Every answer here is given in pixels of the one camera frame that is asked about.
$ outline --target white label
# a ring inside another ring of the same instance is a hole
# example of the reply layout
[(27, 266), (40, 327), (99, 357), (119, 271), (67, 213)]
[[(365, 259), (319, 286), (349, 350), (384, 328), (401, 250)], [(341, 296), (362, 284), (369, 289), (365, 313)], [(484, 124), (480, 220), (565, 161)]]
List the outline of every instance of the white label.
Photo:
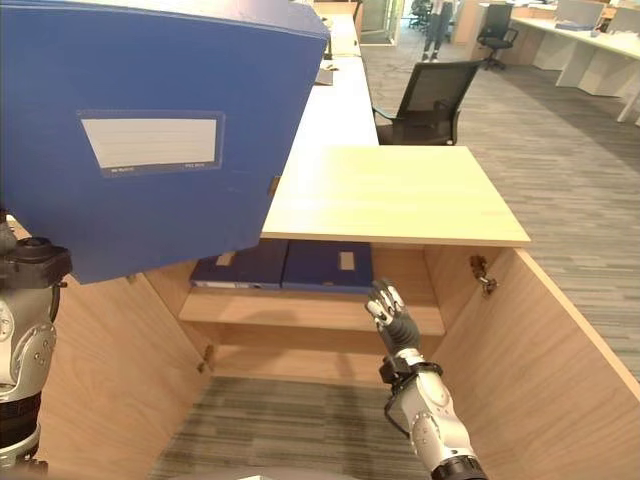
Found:
[(115, 174), (130, 173), (139, 167), (198, 169), (215, 162), (216, 120), (212, 118), (81, 121), (100, 168)]
[(216, 260), (216, 267), (228, 267), (233, 262), (233, 257), (235, 257), (236, 252), (227, 252), (223, 253)]
[(340, 252), (340, 270), (355, 270), (356, 261), (353, 252)]
[(196, 287), (211, 287), (211, 288), (249, 288), (250, 286), (244, 283), (235, 282), (208, 282), (208, 281), (196, 281)]

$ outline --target cabinet hinge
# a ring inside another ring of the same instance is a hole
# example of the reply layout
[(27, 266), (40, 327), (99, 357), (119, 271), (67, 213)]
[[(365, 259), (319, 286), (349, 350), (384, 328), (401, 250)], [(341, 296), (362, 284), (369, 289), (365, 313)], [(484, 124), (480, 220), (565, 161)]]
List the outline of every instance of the cabinet hinge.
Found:
[(498, 281), (487, 275), (487, 259), (481, 255), (474, 255), (469, 259), (473, 276), (482, 285), (482, 295), (489, 297), (498, 288)]
[(207, 345), (207, 348), (204, 349), (204, 355), (202, 355), (202, 362), (198, 364), (197, 370), (198, 372), (204, 372), (204, 369), (209, 364), (209, 361), (213, 357), (213, 345)]

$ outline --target open cabinet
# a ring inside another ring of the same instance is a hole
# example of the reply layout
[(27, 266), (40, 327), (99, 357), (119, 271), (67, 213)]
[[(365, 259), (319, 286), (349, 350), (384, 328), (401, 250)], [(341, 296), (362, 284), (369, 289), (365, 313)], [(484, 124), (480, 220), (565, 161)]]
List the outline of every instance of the open cabinet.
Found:
[[(347, 148), (306, 165), (287, 165), (264, 236), (372, 243), (489, 478), (637, 477), (638, 383), (521, 248), (528, 237), (466, 148)], [(404, 213), (380, 212), (367, 192), (381, 184)], [(498, 283), (488, 295), (477, 256)], [(143, 478), (211, 375), (383, 387), (362, 297), (191, 289), (192, 268), (70, 282), (41, 413), (52, 475)]]

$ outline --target office chair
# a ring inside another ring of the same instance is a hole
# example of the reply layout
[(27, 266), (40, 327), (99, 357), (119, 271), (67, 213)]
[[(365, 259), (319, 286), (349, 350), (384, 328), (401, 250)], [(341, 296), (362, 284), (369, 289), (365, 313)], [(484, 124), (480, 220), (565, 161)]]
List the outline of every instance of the office chair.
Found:
[(373, 107), (380, 145), (455, 145), (460, 104), (482, 62), (416, 63), (396, 116)]
[(477, 39), (480, 45), (491, 49), (489, 56), (483, 60), (485, 70), (491, 67), (500, 67), (504, 70), (506, 67), (496, 58), (496, 55), (499, 50), (513, 47), (518, 38), (518, 31), (509, 27), (512, 8), (513, 5), (509, 4), (495, 4), (489, 5), (487, 9), (487, 19)]
[(429, 14), (433, 5), (427, 0), (413, 0), (411, 14), (414, 17), (409, 20), (409, 28), (424, 30), (429, 23)]

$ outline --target binder label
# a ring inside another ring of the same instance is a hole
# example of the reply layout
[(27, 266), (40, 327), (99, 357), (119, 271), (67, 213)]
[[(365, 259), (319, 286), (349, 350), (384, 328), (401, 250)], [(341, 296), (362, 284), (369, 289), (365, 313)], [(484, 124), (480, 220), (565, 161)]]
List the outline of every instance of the binder label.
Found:
[(219, 168), (222, 125), (218, 112), (81, 112), (80, 122), (102, 175)]

